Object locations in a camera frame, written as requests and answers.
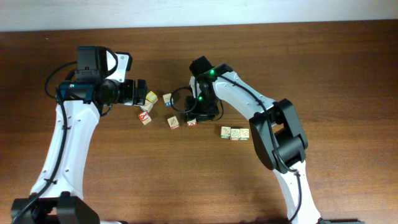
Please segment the number four wooden block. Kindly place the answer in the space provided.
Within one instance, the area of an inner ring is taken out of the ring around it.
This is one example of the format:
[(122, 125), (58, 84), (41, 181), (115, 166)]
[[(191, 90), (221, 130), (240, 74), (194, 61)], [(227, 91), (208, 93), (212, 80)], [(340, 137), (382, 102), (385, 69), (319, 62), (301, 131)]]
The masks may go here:
[(197, 120), (196, 119), (191, 119), (187, 121), (188, 126), (195, 126), (197, 125)]

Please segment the green edged wooden block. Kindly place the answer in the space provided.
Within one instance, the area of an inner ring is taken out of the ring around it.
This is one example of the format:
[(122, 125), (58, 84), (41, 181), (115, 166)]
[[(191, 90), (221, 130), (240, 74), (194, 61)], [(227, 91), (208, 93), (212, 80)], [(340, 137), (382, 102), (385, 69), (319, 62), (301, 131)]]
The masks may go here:
[(221, 138), (223, 139), (230, 139), (231, 138), (231, 127), (222, 126), (221, 127)]

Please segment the red edged wooden block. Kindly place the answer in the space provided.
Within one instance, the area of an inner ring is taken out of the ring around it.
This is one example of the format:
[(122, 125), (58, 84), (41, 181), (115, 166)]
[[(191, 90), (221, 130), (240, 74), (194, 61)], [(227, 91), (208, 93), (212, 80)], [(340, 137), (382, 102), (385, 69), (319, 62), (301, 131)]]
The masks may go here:
[(230, 140), (238, 141), (241, 137), (241, 130), (238, 128), (231, 128)]

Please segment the yellow W wooden block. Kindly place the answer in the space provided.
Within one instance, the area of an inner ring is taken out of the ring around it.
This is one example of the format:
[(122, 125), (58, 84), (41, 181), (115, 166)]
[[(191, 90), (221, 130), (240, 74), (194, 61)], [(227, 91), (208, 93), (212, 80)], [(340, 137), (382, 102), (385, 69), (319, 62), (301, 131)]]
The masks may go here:
[(241, 128), (239, 132), (240, 140), (248, 140), (250, 138), (250, 132), (248, 128)]

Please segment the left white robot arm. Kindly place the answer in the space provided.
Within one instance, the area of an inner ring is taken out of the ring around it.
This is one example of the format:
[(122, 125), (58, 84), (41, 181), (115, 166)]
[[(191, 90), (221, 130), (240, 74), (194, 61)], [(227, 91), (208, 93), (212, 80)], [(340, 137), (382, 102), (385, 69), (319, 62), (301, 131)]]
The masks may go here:
[(102, 223), (83, 201), (83, 174), (100, 118), (114, 105), (142, 106), (145, 80), (127, 79), (132, 56), (106, 47), (78, 48), (77, 68), (57, 85), (56, 122), (49, 151), (27, 198), (12, 204), (13, 223)]

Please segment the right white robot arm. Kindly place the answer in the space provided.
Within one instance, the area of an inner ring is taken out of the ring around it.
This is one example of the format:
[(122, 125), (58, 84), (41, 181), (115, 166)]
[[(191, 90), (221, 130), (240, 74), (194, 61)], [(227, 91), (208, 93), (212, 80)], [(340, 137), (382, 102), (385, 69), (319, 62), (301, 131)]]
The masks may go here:
[(277, 178), (289, 223), (320, 223), (306, 176), (308, 141), (293, 104), (260, 94), (225, 63), (215, 67), (202, 56), (189, 69), (192, 95), (185, 100), (186, 119), (215, 121), (223, 114), (217, 107), (230, 104), (249, 121), (255, 152)]

